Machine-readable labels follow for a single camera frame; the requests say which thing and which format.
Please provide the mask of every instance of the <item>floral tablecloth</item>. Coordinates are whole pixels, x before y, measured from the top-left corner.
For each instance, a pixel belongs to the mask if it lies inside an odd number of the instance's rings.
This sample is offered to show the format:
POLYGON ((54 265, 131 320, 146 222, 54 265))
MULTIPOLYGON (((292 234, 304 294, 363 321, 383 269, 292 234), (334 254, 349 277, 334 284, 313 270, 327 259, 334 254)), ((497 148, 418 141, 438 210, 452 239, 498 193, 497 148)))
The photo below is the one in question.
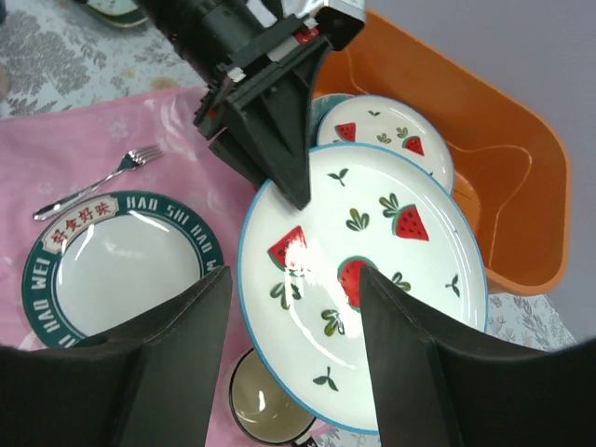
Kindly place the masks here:
MULTIPOLYGON (((262 5, 251 2, 251 7, 263 22, 271 21, 262 5)), ((0 102, 0 118, 204 84, 151 26, 109 28, 71 0, 7 0, 7 10, 7 21, 0 26, 0 65, 10 88, 0 102)), ((488 331, 542 350, 575 342, 546 296, 491 296, 488 331)), ((332 428, 318 443, 364 447, 380 440, 332 428)))

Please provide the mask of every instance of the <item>pink tablecloth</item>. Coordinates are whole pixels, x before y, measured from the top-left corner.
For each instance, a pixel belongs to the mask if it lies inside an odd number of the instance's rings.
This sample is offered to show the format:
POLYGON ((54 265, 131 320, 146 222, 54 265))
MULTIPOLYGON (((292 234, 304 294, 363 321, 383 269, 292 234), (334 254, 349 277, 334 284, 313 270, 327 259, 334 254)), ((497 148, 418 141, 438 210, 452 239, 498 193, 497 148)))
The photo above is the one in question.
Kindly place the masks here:
MULTIPOLYGON (((180 200, 214 230, 225 262, 234 269, 242 220, 254 190, 209 151, 192 125, 202 94, 202 88, 165 90, 0 121, 0 344, 43 347, 24 315, 20 295, 27 255, 47 226, 34 222, 32 212, 100 179, 130 149, 157 143, 166 156, 123 174, 101 192, 147 190, 180 200)), ((231 421, 222 389, 234 360, 250 346, 235 294, 208 446, 256 445, 231 421)))

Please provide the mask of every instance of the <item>plate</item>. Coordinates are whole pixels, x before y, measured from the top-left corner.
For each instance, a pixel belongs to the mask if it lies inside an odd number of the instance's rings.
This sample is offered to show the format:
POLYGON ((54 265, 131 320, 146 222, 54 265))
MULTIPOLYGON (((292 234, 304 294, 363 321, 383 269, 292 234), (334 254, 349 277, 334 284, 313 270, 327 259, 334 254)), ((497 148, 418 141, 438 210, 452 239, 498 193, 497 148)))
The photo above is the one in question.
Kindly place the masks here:
POLYGON ((325 115, 337 104, 352 97, 353 95, 348 95, 347 93, 330 93, 329 95, 319 96, 312 101, 309 135, 314 146, 317 145, 318 126, 325 115))
POLYGON ((138 191, 94 197, 59 217, 34 244, 22 302, 39 339, 70 347, 161 305, 224 265, 194 211, 138 191))
POLYGON ((382 96, 355 96, 333 107, 318 128, 318 144, 367 142, 395 151, 433 176, 450 194, 454 162, 445 141, 413 108, 382 96))
POLYGON ((138 9, 132 0, 88 0, 87 5, 105 16, 123 16, 138 9))
POLYGON ((485 331, 484 267, 454 200, 405 157, 329 144, 311 151, 310 169, 304 210, 269 181, 252 202, 238 252, 240 306, 286 392, 331 425, 372 434, 359 270, 373 264, 417 299, 485 331))

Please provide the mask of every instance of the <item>silver fork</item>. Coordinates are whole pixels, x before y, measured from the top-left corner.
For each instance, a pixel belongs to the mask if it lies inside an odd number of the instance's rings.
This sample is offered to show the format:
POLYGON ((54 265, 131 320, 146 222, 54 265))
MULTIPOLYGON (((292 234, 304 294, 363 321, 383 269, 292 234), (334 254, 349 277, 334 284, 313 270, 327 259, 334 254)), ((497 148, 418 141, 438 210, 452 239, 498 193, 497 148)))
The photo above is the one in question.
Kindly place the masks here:
POLYGON ((160 158, 163 156, 163 152, 159 149, 158 146, 145 146, 140 149, 135 149, 134 151, 129 151, 125 156, 122 157, 118 168, 112 172, 110 175, 105 177, 104 179, 99 180, 98 182, 88 186, 85 189, 82 189, 74 194, 71 194, 65 198, 61 198, 60 200, 46 205, 44 208, 37 210, 34 213, 34 220, 36 221, 44 221, 56 214, 63 212, 64 210, 73 206, 76 202, 78 202, 81 198, 88 196, 92 192, 96 191, 100 186, 104 183, 109 182, 115 176, 121 174, 122 172, 126 172, 127 170, 135 170, 136 168, 140 168, 145 163, 155 160, 156 158, 160 158))

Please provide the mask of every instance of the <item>orange basket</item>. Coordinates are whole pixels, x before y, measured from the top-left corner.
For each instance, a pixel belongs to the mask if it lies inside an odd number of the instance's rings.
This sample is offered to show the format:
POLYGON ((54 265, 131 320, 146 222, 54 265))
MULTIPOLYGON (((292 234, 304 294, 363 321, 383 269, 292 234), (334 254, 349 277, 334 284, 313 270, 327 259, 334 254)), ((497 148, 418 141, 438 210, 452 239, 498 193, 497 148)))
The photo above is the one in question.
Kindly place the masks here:
POLYGON ((545 293, 567 265, 571 168, 538 116, 400 28, 367 25, 325 61, 315 97, 375 94, 409 104, 448 143, 454 198, 479 242, 490 292, 545 293))

